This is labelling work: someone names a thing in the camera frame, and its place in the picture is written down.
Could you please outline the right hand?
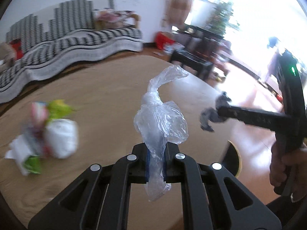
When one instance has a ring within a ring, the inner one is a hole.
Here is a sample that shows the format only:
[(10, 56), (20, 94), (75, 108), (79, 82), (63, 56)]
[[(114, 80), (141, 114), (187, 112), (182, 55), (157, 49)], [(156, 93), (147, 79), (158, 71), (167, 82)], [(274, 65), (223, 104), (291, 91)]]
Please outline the right hand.
[(306, 145), (302, 146), (283, 157), (279, 154), (279, 145), (275, 142), (272, 145), (270, 164), (270, 184), (279, 187), (287, 176), (285, 169), (287, 166), (296, 166), (295, 180), (291, 188), (292, 200), (297, 202), (306, 196)]

